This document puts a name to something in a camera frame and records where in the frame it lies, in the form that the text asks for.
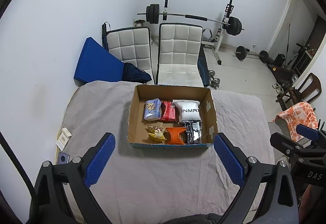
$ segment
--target white quilted chair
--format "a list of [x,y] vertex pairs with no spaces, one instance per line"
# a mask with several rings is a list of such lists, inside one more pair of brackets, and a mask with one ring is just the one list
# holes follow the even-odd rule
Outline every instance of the white quilted chair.
[[198,25],[160,24],[157,84],[204,87],[197,67],[202,34]]
[[107,41],[110,54],[147,72],[152,78],[147,84],[154,84],[148,27],[128,27],[110,31]]

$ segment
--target barbell on floor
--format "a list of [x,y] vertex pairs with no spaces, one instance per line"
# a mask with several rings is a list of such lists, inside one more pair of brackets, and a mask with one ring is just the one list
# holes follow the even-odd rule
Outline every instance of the barbell on floor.
[[219,78],[214,78],[215,76],[215,71],[209,70],[208,71],[209,79],[211,79],[211,87],[213,88],[219,88],[220,87],[220,79]]
[[[249,52],[249,49],[246,49],[244,46],[238,46],[237,49],[235,50],[235,56],[237,57],[238,60],[242,61],[247,57],[247,53]],[[249,54],[252,56],[259,57],[260,61],[265,63],[265,64],[272,64],[273,59],[269,57],[268,52],[265,50],[260,51],[259,55],[257,54]]]
[[137,13],[137,15],[146,15],[146,21],[150,24],[158,24],[160,15],[172,15],[172,16],[182,16],[189,19],[196,19],[201,21],[211,21],[215,23],[223,24],[223,28],[230,35],[238,35],[242,30],[242,23],[238,18],[229,17],[229,21],[227,23],[211,20],[201,16],[189,15],[189,14],[177,14],[177,13],[160,13],[160,5],[159,4],[151,4],[146,7],[146,13]]

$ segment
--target smartphone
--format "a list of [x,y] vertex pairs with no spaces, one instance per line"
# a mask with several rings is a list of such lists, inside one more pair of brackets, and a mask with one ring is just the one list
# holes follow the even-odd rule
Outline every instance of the smartphone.
[[57,164],[65,164],[69,162],[69,155],[63,152],[59,152]]

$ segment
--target blue gripper pad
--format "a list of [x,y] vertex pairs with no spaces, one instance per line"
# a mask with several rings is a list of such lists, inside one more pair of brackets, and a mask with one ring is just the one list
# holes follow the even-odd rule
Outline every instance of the blue gripper pad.
[[316,141],[319,139],[318,130],[310,128],[308,126],[298,124],[295,128],[295,131],[299,135],[304,136],[305,138],[310,139],[312,141]]
[[105,165],[115,149],[115,136],[110,135],[102,146],[98,149],[93,159],[85,169],[84,183],[89,188],[92,184],[97,183]]
[[234,184],[243,187],[245,184],[245,174],[242,165],[237,160],[233,152],[226,145],[224,140],[217,134],[214,138],[214,149],[222,161],[224,168]]

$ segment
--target blue cushion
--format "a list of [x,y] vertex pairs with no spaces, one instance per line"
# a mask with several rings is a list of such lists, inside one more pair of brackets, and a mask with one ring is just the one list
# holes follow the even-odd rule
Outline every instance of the blue cushion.
[[92,37],[88,37],[79,56],[74,79],[92,81],[121,81],[123,62],[111,55]]

